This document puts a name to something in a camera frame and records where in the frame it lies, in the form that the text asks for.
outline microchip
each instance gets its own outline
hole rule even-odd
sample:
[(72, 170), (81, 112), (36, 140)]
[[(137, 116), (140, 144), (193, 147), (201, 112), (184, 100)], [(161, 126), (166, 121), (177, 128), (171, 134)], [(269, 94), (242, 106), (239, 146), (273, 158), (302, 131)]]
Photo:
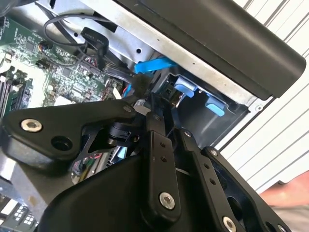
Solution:
[(71, 69), (68, 69), (68, 68), (64, 68), (63, 71), (62, 71), (62, 74), (65, 76), (65, 77), (69, 77), (72, 73), (72, 70)]
[(30, 41), (27, 41), (27, 42), (26, 42), (26, 49), (27, 49), (28, 51), (33, 52), (34, 47), (35, 47), (34, 44), (31, 43)]

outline screw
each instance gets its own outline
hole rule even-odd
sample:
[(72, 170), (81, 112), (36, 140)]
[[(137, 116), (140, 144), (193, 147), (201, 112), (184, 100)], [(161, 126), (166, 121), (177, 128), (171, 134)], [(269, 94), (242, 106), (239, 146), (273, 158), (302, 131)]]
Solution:
[(138, 135), (136, 135), (134, 138), (133, 138), (133, 142), (136, 143), (138, 140), (140, 140), (140, 137)]
[(161, 121), (160, 117), (158, 115), (154, 115), (155, 120)]
[(184, 134), (185, 134), (186, 136), (188, 136), (188, 137), (191, 137), (191, 136), (192, 136), (191, 133), (188, 132), (188, 131), (185, 131)]
[(229, 217), (223, 217), (223, 224), (229, 232), (236, 232), (236, 226)]
[(130, 107), (127, 107), (127, 106), (124, 106), (124, 110), (127, 111), (127, 112), (129, 112), (129, 113), (132, 112), (132, 110), (130, 109)]
[(39, 132), (43, 128), (42, 124), (35, 119), (25, 119), (25, 120), (23, 120), (20, 124), (20, 127), (24, 131), (33, 132), (33, 133)]
[(210, 150), (210, 153), (211, 153), (213, 156), (218, 156), (218, 153), (217, 153), (215, 150), (213, 150), (213, 149)]
[(278, 225), (278, 227), (281, 232), (286, 232), (285, 228), (282, 225)]
[(257, 112), (260, 112), (260, 111), (263, 110), (263, 106), (262, 106), (262, 105), (258, 105), (258, 106), (255, 108), (255, 110), (256, 110)]
[(172, 210), (173, 208), (175, 208), (175, 201), (174, 198), (167, 192), (162, 192), (159, 196), (159, 200), (161, 205), (163, 205), (163, 207)]

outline black plastic cover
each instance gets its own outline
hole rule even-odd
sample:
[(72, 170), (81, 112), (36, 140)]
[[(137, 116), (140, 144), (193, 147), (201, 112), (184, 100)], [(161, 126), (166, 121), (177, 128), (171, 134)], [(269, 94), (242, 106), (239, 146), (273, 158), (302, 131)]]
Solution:
[(263, 100), (305, 70), (303, 57), (232, 0), (118, 2)]

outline capacitor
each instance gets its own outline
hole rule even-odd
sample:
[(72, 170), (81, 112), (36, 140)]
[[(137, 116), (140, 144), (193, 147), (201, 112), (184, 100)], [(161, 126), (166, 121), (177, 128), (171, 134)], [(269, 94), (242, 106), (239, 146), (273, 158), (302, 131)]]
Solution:
[(47, 90), (51, 92), (51, 91), (54, 90), (54, 87), (52, 85), (49, 85), (49, 86), (47, 86)]
[(93, 74), (89, 74), (86, 76), (86, 80), (89, 81), (93, 77)]

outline green circuit board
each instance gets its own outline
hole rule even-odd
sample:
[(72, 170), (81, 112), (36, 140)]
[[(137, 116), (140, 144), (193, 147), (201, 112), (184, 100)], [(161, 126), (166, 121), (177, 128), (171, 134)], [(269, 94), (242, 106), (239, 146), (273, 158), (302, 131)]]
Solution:
[[(72, 103), (113, 99), (111, 88), (121, 90), (122, 83), (101, 72), (91, 58), (85, 58), (72, 68), (49, 62), (40, 50), (42, 41), (45, 39), (10, 18), (6, 18), (4, 27), (0, 28), (0, 52), (4, 54), (4, 62), (19, 61), (43, 73), (37, 77), (28, 72), (30, 78), (43, 78), (45, 97), (42, 106), (54, 105), (59, 97)], [(55, 45), (45, 53), (62, 64), (73, 64), (77, 59)]]

